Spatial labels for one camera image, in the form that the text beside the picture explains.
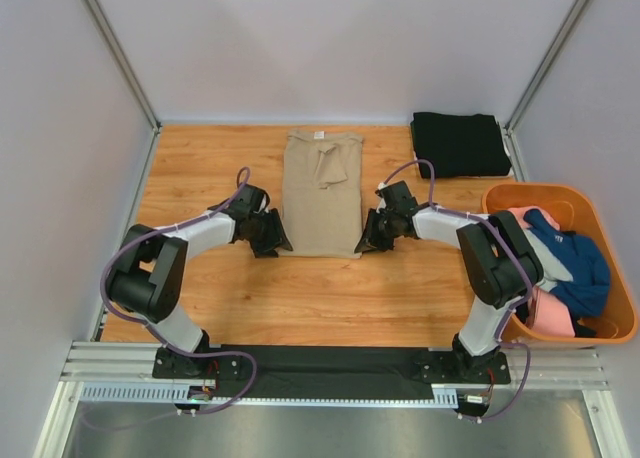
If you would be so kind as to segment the beige t shirt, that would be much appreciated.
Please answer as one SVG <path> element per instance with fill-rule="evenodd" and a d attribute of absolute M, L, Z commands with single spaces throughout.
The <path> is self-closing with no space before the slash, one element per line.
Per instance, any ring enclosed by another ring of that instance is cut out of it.
<path fill-rule="evenodd" d="M 282 223 L 286 256 L 357 259 L 363 231 L 363 138 L 294 129 L 284 151 Z"/>

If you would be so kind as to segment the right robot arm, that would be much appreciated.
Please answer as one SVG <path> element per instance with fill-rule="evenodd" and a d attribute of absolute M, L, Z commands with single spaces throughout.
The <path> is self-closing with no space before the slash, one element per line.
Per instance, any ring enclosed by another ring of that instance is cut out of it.
<path fill-rule="evenodd" d="M 452 341 L 450 368 L 470 382 L 497 355 L 506 323 L 543 277 L 543 266 L 514 215 L 480 215 L 420 204 L 407 184 L 382 183 L 377 207 L 366 217 L 357 253 L 385 252 L 399 237 L 437 241 L 457 248 L 474 292 L 470 314 Z"/>

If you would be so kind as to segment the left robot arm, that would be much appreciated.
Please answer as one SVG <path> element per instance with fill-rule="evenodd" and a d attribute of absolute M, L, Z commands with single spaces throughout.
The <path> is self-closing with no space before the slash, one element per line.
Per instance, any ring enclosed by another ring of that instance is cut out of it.
<path fill-rule="evenodd" d="M 188 379 L 209 370 L 209 338 L 179 304 L 189 260 L 214 248 L 246 241 L 256 258 L 293 249 L 268 193 L 242 185 L 224 202 L 187 221 L 129 229 L 105 266 L 100 293 L 105 307 L 143 325 L 176 354 L 175 366 Z"/>

